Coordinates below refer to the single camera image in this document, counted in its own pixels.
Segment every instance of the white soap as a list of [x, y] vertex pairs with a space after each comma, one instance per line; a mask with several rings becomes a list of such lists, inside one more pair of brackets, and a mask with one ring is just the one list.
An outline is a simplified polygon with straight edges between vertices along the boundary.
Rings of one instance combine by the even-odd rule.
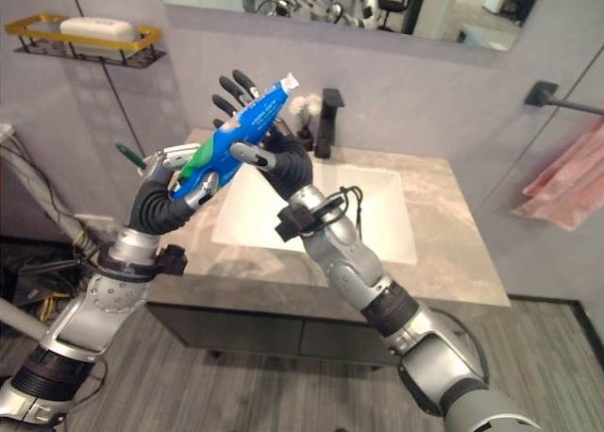
[[[61, 22], [59, 30], [63, 34], [106, 39], [108, 41], [133, 42], [137, 39], [136, 29], [128, 22], [98, 17], [74, 17], [73, 19], [67, 19]], [[120, 51], [113, 48], [74, 44], [74, 49], [77, 53], [83, 55], [122, 59]], [[126, 57], [131, 56], [133, 53], [131, 51], [124, 52]]]

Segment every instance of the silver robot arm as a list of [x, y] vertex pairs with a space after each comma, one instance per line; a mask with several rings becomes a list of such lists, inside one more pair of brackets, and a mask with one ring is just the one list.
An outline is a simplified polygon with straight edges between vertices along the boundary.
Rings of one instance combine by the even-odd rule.
[[292, 237], [297, 227], [329, 285], [401, 356], [401, 379], [420, 408], [444, 416], [447, 432], [541, 430], [508, 396], [484, 383], [474, 354], [440, 317], [390, 278], [339, 207], [312, 185], [288, 202], [279, 217], [290, 229], [282, 228], [281, 236]]
[[359, 28], [376, 29], [378, 27], [378, 0], [361, 0], [362, 19], [345, 12], [343, 15], [347, 25]]
[[38, 430], [33, 424], [52, 430], [60, 424], [95, 361], [144, 304], [149, 282], [159, 273], [182, 274], [184, 250], [169, 245], [158, 253], [159, 235], [186, 223], [218, 190], [218, 175], [210, 173], [182, 200], [167, 196], [174, 169], [197, 147], [168, 148], [152, 157], [127, 224], [116, 242], [99, 250], [86, 295], [70, 302], [17, 374], [2, 385], [0, 419], [19, 422], [19, 430]]

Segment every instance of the blue toothpaste tube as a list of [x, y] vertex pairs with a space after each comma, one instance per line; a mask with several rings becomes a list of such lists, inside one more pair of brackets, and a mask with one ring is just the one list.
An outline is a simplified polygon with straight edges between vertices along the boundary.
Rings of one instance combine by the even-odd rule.
[[219, 187], [225, 186], [237, 173], [242, 163], [228, 152], [235, 141], [258, 144], [273, 125], [290, 92], [298, 86], [292, 74], [279, 80], [254, 102], [238, 111], [231, 119], [216, 129], [204, 142], [180, 174], [173, 199], [179, 199], [194, 191], [207, 173], [219, 176]]

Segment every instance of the bathroom sink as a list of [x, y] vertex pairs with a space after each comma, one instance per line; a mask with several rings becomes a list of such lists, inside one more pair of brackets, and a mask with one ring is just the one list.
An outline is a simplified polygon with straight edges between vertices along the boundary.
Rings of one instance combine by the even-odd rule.
[[[341, 186], [363, 191], [363, 241], [381, 260], [415, 264], [415, 244], [400, 175], [394, 171], [314, 160], [314, 185], [325, 195]], [[346, 215], [355, 222], [357, 203], [349, 194]], [[274, 230], [283, 201], [255, 168], [243, 166], [231, 182], [211, 240], [228, 245], [254, 246], [303, 252], [300, 239], [284, 242]]]

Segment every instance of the soap dish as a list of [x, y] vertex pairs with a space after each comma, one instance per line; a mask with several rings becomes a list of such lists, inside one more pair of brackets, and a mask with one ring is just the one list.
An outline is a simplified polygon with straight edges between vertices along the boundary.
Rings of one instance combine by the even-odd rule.
[[[134, 42], [120, 42], [59, 32], [59, 24], [67, 19], [68, 17], [63, 15], [41, 13], [7, 24], [5, 30], [8, 34], [17, 36], [21, 41], [22, 46], [15, 49], [15, 52], [19, 53], [80, 59], [137, 69], [148, 67], [165, 55], [165, 52], [155, 48], [154, 44], [161, 39], [161, 32], [153, 26], [139, 25], [136, 29], [141, 36], [140, 39]], [[39, 23], [56, 26], [57, 30], [42, 31], [29, 28], [31, 25]], [[120, 57], [112, 58], [79, 53], [78, 46], [82, 45], [114, 49], [119, 52]]]

